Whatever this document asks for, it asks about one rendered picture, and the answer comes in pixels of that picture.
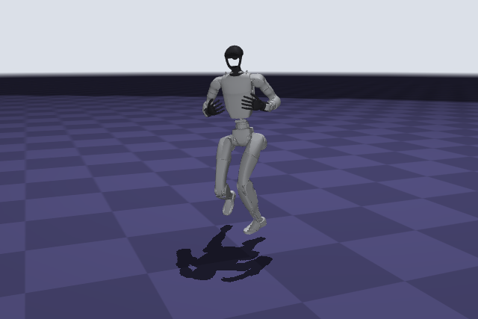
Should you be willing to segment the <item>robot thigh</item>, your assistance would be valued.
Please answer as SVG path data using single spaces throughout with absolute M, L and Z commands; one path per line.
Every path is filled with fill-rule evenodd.
M 232 134 L 220 139 L 217 147 L 215 175 L 215 190 L 218 196 L 225 196 L 228 193 L 229 185 L 226 183 L 226 178 L 234 149 Z
M 260 151 L 267 147 L 267 140 L 264 135 L 259 133 L 252 133 L 248 144 L 242 155 L 240 161 L 240 168 L 238 173 L 237 189 L 243 193 L 243 186 L 250 181 L 249 177 L 258 162 Z

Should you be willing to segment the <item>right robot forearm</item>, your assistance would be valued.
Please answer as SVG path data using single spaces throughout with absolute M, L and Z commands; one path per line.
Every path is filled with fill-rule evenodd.
M 202 112 L 203 112 L 203 114 L 205 115 L 205 117 L 208 117 L 208 115 L 206 115 L 206 113 L 205 113 L 205 111 L 204 111 L 204 109 L 207 108 L 207 107 L 208 107 L 208 105 L 206 104 L 206 101 L 205 101 L 204 104 L 203 104 L 203 106 L 202 106 Z

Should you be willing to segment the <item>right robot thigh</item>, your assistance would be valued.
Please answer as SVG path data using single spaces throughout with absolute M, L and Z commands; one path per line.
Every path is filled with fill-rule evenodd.
M 234 149 L 232 134 L 220 139 L 217 147 L 215 175 L 215 190 L 218 196 L 225 196 L 228 193 L 229 185 L 226 183 L 226 178 Z

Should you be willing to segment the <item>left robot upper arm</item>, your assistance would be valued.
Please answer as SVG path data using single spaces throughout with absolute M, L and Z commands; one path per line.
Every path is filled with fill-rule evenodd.
M 267 83 L 262 74 L 251 74 L 250 79 L 254 87 L 259 87 L 262 93 L 269 98 L 268 102 L 271 99 L 275 99 L 276 94 L 274 93 L 273 88 Z

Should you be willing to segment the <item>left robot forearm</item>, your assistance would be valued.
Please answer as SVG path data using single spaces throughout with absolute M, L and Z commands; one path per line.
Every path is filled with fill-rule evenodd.
M 276 110 L 280 106 L 281 100 L 278 96 L 276 96 L 275 99 L 271 99 L 269 103 L 270 104 L 266 104 L 266 108 L 264 110 L 271 112 L 272 110 Z

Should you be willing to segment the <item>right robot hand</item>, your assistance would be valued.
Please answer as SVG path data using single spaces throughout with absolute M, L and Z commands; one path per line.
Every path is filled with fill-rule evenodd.
M 222 103 L 220 103 L 220 104 L 214 106 L 216 103 L 218 103 L 218 102 L 220 101 L 220 100 L 217 100 L 216 102 L 214 102 L 214 103 L 211 105 L 211 102 L 212 102 L 213 100 L 214 100 L 214 99 L 211 99 L 211 100 L 209 101 L 209 103 L 208 103 L 208 107 L 204 109 L 204 111 L 205 111 L 206 115 L 208 115 L 208 117 L 210 117 L 210 116 L 212 116 L 212 115 L 217 115 L 217 114 L 220 114 L 220 113 L 224 112 L 224 110 L 217 112 L 218 110 L 220 110 L 221 108 L 223 108 L 223 106 L 220 107 L 220 108 L 218 108 L 218 109 L 215 109 L 215 108 L 217 108 L 218 106 L 220 106 Z

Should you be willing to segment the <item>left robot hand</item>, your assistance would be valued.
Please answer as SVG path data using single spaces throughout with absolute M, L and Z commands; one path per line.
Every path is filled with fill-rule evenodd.
M 270 104 L 270 103 L 261 101 L 254 93 L 250 93 L 250 94 L 251 96 L 254 96 L 255 99 L 249 98 L 248 96 L 243 96 L 243 97 L 252 100 L 252 102 L 243 100 L 243 99 L 241 101 L 251 103 L 251 105 L 244 104 L 244 103 L 241 103 L 241 104 L 245 106 L 250 106 L 251 108 L 245 108 L 245 107 L 242 107 L 242 108 L 247 110 L 254 110 L 254 111 L 257 111 L 257 110 L 265 111 L 264 109 L 266 108 L 266 104 Z

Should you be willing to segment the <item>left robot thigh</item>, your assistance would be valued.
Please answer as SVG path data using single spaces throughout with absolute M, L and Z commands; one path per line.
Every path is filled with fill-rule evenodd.
M 264 135 L 259 133 L 252 133 L 248 144 L 242 155 L 240 161 L 240 168 L 238 173 L 237 189 L 243 193 L 243 186 L 250 181 L 249 177 L 258 162 L 260 151 L 267 147 L 267 140 Z

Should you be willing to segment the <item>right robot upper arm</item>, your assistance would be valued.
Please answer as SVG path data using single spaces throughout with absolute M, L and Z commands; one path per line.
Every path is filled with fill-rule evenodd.
M 222 76 L 216 77 L 211 82 L 209 90 L 208 90 L 208 94 L 207 94 L 206 104 L 208 104 L 211 99 L 214 99 L 214 100 L 216 99 L 219 89 L 221 88 L 221 79 L 222 79 Z M 214 100 L 211 102 L 211 105 L 213 104 Z

